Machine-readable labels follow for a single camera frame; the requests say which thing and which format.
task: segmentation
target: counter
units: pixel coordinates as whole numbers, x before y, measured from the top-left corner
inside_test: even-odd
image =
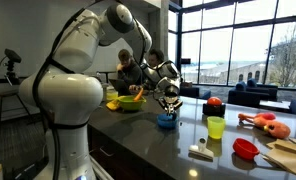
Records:
[[[89,121],[90,131],[97,132],[89,133],[90,148],[96,149],[94,142],[104,143],[97,144],[97,147],[100,147],[106,158],[119,154],[121,165],[118,166],[133,165],[125,171],[136,171],[136,178],[296,179],[296,175],[273,167],[260,155],[249,162],[234,153],[232,145],[236,138],[254,143],[263,153],[269,150],[265,144],[275,141],[274,138],[250,124],[240,126],[238,120],[239,113],[255,115],[267,110],[227,104],[223,138],[214,141],[208,137],[207,116],[202,114],[205,100],[181,97],[183,106],[178,111],[178,127],[165,130],[158,127],[156,119],[163,110],[152,97],[145,98],[147,103],[142,106],[141,111],[135,113],[112,112],[102,104],[102,107],[92,113]],[[278,121],[290,127],[290,137],[296,138],[296,115],[281,112],[275,114]],[[189,146],[196,144],[201,137],[207,139],[207,148],[214,152],[213,161],[189,154]],[[105,150],[106,146],[112,144],[114,145],[110,150]]]

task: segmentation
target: orange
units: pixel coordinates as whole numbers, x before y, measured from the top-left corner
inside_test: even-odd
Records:
[[[222,104],[222,101],[217,97],[211,97],[208,99],[207,104],[213,106],[220,106]]]

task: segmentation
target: man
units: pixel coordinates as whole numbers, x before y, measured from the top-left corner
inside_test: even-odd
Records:
[[[164,62],[164,53],[158,49],[151,49],[148,55],[148,65],[153,68],[158,66],[159,64]],[[145,82],[141,86],[137,86],[132,84],[129,86],[129,90],[131,91],[138,91],[140,88],[144,88],[145,90],[154,90],[156,88],[156,83],[150,81],[146,78]]]
[[[118,53],[120,63],[117,65],[118,79],[122,79],[126,84],[141,84],[142,71],[138,64],[133,60],[129,51],[122,49]]]

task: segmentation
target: red bowl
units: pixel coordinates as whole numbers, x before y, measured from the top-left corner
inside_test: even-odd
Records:
[[[233,148],[238,156],[247,160],[253,160],[259,154],[259,150],[255,145],[242,138],[235,140]]]

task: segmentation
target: green bowl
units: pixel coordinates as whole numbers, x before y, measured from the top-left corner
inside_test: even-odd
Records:
[[[119,97],[119,105],[125,111],[138,111],[141,105],[146,102],[146,99],[141,97],[138,101],[134,101],[135,96]]]

